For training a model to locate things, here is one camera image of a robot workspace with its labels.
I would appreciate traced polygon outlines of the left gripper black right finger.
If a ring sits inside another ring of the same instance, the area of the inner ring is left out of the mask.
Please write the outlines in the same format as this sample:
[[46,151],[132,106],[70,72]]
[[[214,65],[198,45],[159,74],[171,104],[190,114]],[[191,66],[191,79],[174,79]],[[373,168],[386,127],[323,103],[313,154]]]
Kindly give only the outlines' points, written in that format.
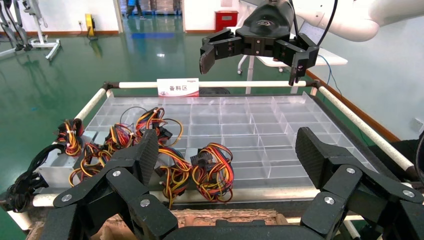
[[348,212],[360,215],[384,240],[424,237],[424,198],[401,182],[365,167],[346,148],[324,143],[308,127],[297,131],[295,152],[319,193],[300,224],[332,239]]

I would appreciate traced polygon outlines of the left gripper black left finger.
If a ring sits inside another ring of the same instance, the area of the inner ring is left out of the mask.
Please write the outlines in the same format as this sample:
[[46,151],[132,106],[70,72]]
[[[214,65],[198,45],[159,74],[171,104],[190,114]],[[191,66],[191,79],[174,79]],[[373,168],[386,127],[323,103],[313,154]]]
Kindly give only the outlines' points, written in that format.
[[60,193],[41,234],[43,240],[89,240],[119,215],[139,240],[163,240],[178,228],[177,218],[150,194],[143,173],[153,172],[158,140],[148,130],[141,142],[122,149],[103,169]]

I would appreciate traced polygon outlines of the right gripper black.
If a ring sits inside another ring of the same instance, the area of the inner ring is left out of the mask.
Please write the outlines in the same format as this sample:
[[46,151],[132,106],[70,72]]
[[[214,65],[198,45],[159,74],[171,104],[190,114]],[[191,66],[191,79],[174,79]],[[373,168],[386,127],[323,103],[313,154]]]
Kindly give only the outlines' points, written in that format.
[[274,57],[290,67],[288,84],[294,86],[316,65],[320,49],[304,33],[290,39],[294,17],[288,1],[264,0],[235,34],[226,28],[202,39],[200,73],[207,74],[217,60],[241,54]]

